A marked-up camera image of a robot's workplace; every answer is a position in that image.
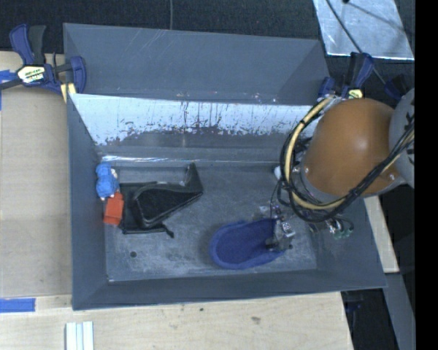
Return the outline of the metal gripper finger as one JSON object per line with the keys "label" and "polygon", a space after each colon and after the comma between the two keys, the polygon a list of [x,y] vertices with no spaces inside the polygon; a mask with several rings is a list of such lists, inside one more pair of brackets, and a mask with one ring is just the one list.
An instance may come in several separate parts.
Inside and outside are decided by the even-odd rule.
{"label": "metal gripper finger", "polygon": [[288,250],[292,247],[291,243],[296,235],[296,232],[289,222],[283,222],[281,224],[281,230],[282,230],[281,249]]}
{"label": "metal gripper finger", "polygon": [[281,250],[282,232],[278,227],[272,231],[272,235],[266,239],[266,248],[268,250]]}

